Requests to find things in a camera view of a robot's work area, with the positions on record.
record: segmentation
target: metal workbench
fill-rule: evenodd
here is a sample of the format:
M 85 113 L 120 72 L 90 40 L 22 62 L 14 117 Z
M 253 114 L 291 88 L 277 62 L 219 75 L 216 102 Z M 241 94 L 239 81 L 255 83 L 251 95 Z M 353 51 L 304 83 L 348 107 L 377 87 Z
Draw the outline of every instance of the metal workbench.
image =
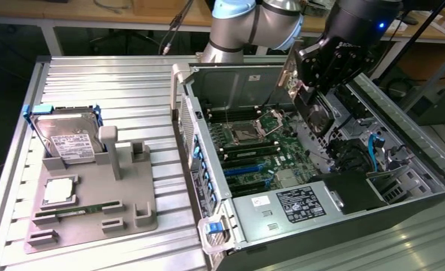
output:
M 37 63 L 24 104 L 98 104 L 118 144 L 151 149 L 159 227 L 155 231 L 26 255 L 26 233 L 42 145 L 20 118 L 0 179 L 0 266 L 5 270 L 205 270 L 171 118 L 171 66 L 195 58 L 65 57 Z
M 100 56 L 60 57 L 36 64 L 24 104 L 97 103 L 104 125 L 120 130 L 118 144 L 145 140 L 159 227 L 147 233 L 24 253 L 42 146 L 20 117 L 0 179 L 0 269 L 205 270 L 168 116 L 171 66 L 195 61 L 188 56 Z M 445 202 L 383 232 L 264 268 L 422 269 L 445 270 Z

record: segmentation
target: power supply label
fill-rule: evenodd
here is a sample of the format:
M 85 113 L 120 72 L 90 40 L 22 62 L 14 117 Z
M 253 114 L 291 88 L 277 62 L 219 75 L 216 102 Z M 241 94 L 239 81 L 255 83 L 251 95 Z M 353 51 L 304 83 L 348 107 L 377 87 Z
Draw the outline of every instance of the power supply label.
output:
M 291 223 L 325 215 L 309 186 L 276 193 L 276 195 Z
M 88 134 L 54 135 L 50 137 L 50 141 L 62 160 L 94 156 Z

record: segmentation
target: circuit board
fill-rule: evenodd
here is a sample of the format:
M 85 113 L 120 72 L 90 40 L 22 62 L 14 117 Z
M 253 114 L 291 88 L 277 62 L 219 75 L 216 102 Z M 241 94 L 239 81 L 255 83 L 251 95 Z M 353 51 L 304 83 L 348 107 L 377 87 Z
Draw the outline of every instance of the circuit board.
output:
M 212 142 L 219 150 L 220 165 L 232 196 L 304 184 L 317 174 L 292 132 L 291 122 L 291 118 L 284 118 L 284 112 L 269 108 L 261 110 L 260 117 L 255 120 L 223 123 L 211 123 L 208 120 Z M 276 144 L 272 146 L 275 151 L 260 152 L 265 147 L 253 147 L 265 146 L 264 144 Z M 229 156 L 229 152 L 221 154 L 224 149 L 235 147 L 240 157 Z M 291 176 L 289 182 L 283 183 L 281 173 Z

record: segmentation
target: hard drive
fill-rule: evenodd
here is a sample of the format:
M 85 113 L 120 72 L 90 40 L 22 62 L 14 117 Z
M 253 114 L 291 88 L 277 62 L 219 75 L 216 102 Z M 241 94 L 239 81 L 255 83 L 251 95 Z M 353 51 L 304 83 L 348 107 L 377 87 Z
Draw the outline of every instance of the hard drive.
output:
M 101 126 L 97 106 L 53 108 L 41 104 L 25 113 L 50 157 L 60 157 L 65 164 L 94 161 L 94 154 L 104 152 L 97 139 Z

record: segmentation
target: motherboard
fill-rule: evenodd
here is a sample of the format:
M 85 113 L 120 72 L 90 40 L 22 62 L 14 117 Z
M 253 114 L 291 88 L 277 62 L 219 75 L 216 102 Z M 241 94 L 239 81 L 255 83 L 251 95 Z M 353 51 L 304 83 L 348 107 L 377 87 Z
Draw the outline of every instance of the motherboard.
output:
M 233 197 L 304 184 L 317 170 L 283 110 L 208 111 L 207 123 Z

